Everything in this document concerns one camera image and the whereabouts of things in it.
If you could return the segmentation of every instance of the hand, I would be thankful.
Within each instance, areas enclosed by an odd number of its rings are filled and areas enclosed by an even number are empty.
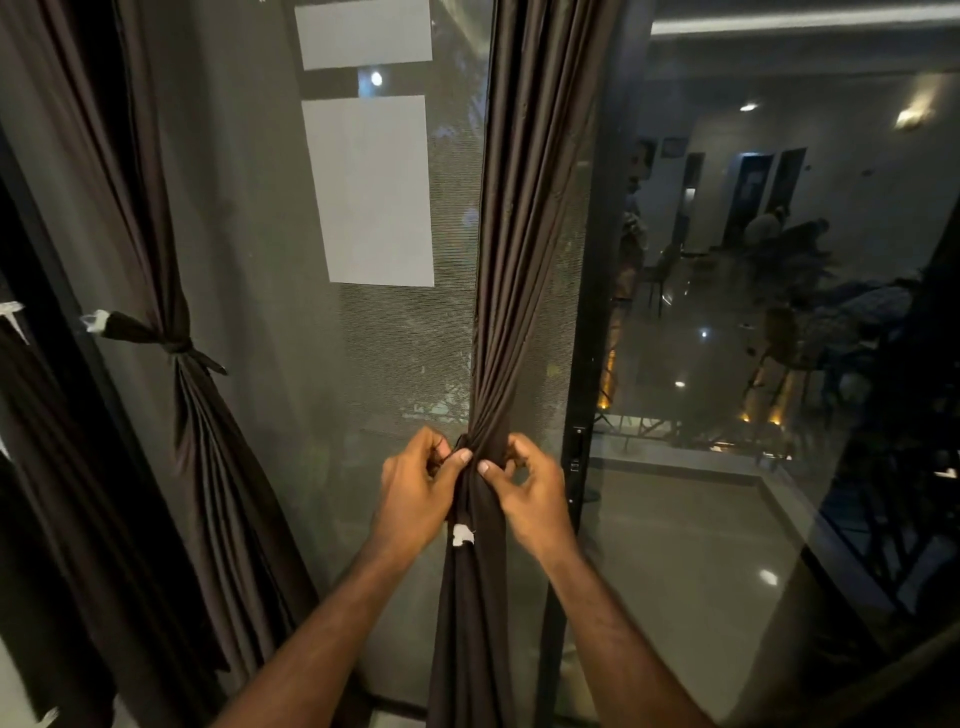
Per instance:
[[[516,539],[544,566],[571,549],[576,553],[577,537],[566,510],[564,471],[526,435],[515,432],[507,443],[506,471],[489,460],[481,460],[477,471],[496,491]],[[522,485],[514,485],[511,477],[524,466],[530,476]]]
[[[466,448],[450,454],[446,438],[423,427],[403,452],[383,463],[371,542],[413,562],[440,531],[457,475],[472,456]]]

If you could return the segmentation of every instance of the glass pane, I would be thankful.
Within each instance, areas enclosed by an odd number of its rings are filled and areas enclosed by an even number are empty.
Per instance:
[[[789,5],[660,4],[582,383],[583,547],[731,723],[809,709],[960,608],[955,239],[938,252],[960,35]],[[556,714],[597,720],[569,633]]]
[[[323,592],[366,538],[383,459],[424,423],[451,441],[466,428],[492,2],[430,2],[431,61],[317,70],[303,70],[295,5],[143,10],[193,338],[229,369],[217,385]],[[2,65],[3,123],[78,299],[136,314],[30,77]],[[398,96],[425,108],[434,283],[330,282],[302,102]],[[166,356],[98,343],[185,530]],[[425,705],[443,562],[438,539],[372,633],[360,664],[371,692]],[[522,602],[533,632],[542,589]]]

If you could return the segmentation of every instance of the warm light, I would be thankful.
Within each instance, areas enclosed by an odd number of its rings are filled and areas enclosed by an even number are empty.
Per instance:
[[[933,101],[943,82],[943,74],[921,73],[914,80],[913,96],[910,106],[897,115],[894,129],[909,132],[921,126],[933,113]]]
[[[897,115],[897,121],[894,123],[894,129],[903,129],[910,131],[923,124],[927,111],[919,109],[904,109]]]

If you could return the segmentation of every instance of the curtain fold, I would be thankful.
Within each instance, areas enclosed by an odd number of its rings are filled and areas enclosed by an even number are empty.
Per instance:
[[[318,598],[267,476],[209,373],[226,371],[190,338],[138,0],[13,0],[8,18],[140,300],[138,317],[111,315],[101,332],[170,354],[187,546],[217,639],[245,682]]]
[[[191,631],[178,619],[110,496],[130,483],[114,482],[117,473],[95,454],[57,383],[4,319],[0,433],[86,631],[140,728],[205,726],[225,699],[211,666],[217,645],[201,625]],[[93,679],[97,664],[89,667]]]
[[[497,0],[480,211],[466,444],[502,463],[516,377],[557,248],[567,189],[619,0]],[[507,645],[506,546],[495,494],[473,468],[450,523],[429,728],[514,726]]]
[[[3,453],[0,643],[16,667],[35,720],[56,710],[60,728],[113,725],[113,678],[86,633],[43,528]]]

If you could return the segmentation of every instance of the right hand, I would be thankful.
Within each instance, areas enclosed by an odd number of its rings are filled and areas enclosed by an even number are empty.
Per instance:
[[[557,461],[518,432],[507,440],[506,471],[481,460],[477,471],[496,491],[516,539],[541,564],[577,550],[577,537],[566,510],[564,471]],[[514,485],[514,472],[526,467],[529,477]]]

